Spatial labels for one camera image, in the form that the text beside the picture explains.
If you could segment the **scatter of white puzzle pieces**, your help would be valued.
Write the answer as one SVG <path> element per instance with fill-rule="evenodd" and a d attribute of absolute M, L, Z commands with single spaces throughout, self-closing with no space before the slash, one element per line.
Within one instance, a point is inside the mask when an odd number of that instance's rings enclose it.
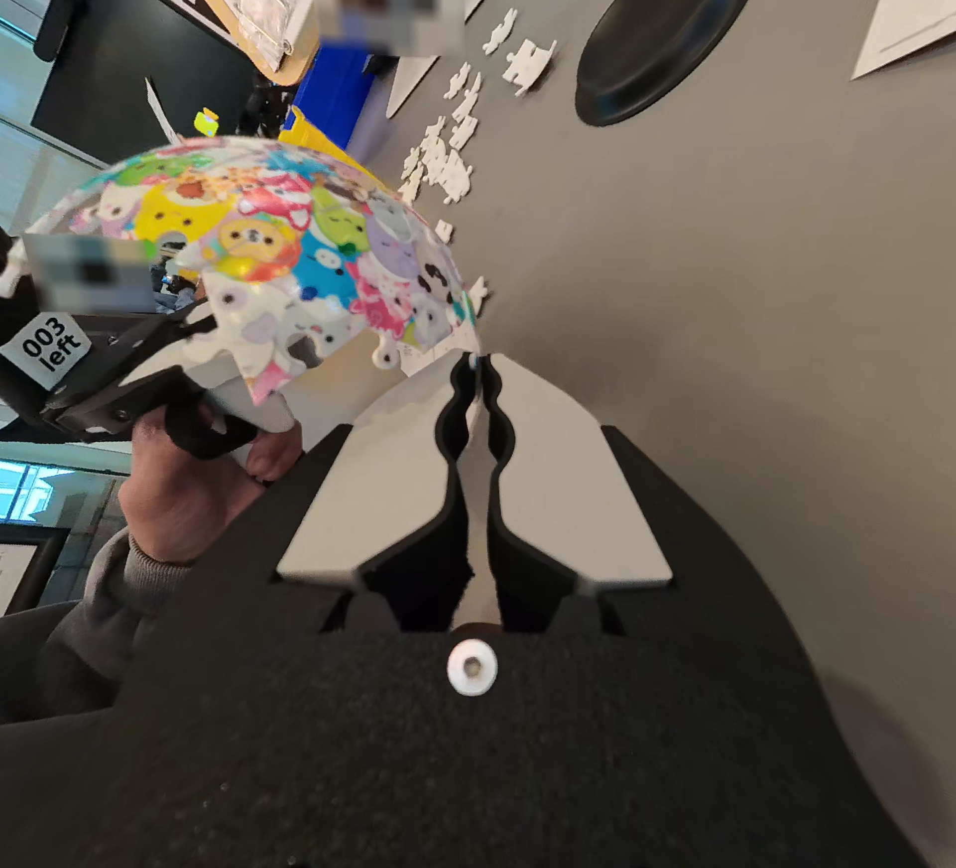
<path fill-rule="evenodd" d="M 551 69 L 558 52 L 558 41 L 548 46 L 525 39 L 516 51 L 505 56 L 501 79 L 512 88 L 516 98 L 534 90 Z M 450 75 L 443 99 L 452 104 L 424 130 L 420 142 L 412 146 L 401 170 L 398 197 L 405 205 L 414 205 L 423 183 L 439 187 L 444 205 L 460 204 L 472 191 L 473 166 L 463 151 L 479 127 L 475 113 L 481 97 L 483 74 L 472 62 L 465 61 Z"/>

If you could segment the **person's left forearm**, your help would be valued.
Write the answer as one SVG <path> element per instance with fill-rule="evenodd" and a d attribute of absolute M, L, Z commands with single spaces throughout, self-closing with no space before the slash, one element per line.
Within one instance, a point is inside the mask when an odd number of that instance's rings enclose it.
<path fill-rule="evenodd" d="M 39 718 L 112 707 L 127 671 L 192 563 L 145 554 L 128 528 L 98 552 L 84 593 L 43 644 L 33 705 Z"/>

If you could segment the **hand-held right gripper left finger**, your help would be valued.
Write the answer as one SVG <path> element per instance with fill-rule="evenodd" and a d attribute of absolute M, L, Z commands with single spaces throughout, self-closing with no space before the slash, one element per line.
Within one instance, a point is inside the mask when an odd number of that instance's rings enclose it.
<path fill-rule="evenodd" d="M 354 421 L 276 572 L 285 581 L 354 589 L 401 540 L 454 503 L 470 438 L 471 353 L 447 353 Z"/>

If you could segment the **yellow plastic bin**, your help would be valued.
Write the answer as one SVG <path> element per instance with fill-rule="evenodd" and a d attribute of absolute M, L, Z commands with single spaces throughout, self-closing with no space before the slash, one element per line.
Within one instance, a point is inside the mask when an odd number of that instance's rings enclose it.
<path fill-rule="evenodd" d="M 351 160 L 348 153 L 313 125 L 297 106 L 292 105 L 280 130 L 278 141 L 313 150 L 340 160 Z"/>

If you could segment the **black round ball stand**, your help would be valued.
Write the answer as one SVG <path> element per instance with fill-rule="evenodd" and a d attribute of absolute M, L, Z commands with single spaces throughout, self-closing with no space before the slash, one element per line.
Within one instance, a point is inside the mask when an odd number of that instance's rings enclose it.
<path fill-rule="evenodd" d="M 609 126 L 657 103 L 707 59 L 747 1 L 612 1 L 581 51 L 579 119 Z"/>

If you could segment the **blue plastic bin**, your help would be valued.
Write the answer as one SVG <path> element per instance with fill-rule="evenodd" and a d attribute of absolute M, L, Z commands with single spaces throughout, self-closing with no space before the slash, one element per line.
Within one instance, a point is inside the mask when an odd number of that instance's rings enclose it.
<path fill-rule="evenodd" d="M 292 106 L 335 145 L 346 149 L 375 77 L 362 49 L 325 45 L 317 49 Z"/>

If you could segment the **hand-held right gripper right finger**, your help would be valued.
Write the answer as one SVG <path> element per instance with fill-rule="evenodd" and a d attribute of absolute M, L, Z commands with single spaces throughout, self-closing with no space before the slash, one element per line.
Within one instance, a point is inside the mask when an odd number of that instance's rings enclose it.
<path fill-rule="evenodd" d="M 598 420 L 504 354 L 485 363 L 504 535 L 582 594 L 667 585 L 672 570 Z"/>

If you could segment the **person's left hand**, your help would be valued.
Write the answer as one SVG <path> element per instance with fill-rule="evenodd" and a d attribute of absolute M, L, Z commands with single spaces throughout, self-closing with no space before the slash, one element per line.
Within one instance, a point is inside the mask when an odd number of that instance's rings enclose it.
<path fill-rule="evenodd" d="M 203 461 L 174 444 L 165 411 L 156 408 L 137 421 L 119 502 L 128 537 L 143 555 L 186 565 L 295 466 L 304 453 L 303 430 L 294 420 L 285 431 L 259 432 L 244 465 L 230 455 Z"/>

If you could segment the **partly built puzzle ball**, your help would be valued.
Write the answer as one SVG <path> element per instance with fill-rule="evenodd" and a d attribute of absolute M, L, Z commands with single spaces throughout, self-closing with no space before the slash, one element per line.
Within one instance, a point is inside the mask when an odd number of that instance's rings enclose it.
<path fill-rule="evenodd" d="M 413 207 L 347 162 L 291 144 L 208 137 L 130 157 L 65 196 L 25 235 L 50 244 L 136 241 L 148 257 L 183 243 L 177 267 L 284 289 L 289 355 L 320 360 L 369 331 L 381 369 L 452 348 L 477 352 L 476 311 L 447 245 Z M 282 385 L 270 381 L 278 391 Z"/>

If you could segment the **black flat panel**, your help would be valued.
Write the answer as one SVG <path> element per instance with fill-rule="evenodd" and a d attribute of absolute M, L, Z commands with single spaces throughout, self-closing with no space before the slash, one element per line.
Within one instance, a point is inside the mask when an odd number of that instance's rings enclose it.
<path fill-rule="evenodd" d="M 147 79 L 187 137 L 202 109 L 233 133 L 254 85 L 244 53 L 161 0 L 51 0 L 34 52 L 53 63 L 32 127 L 107 164 L 166 144 Z"/>

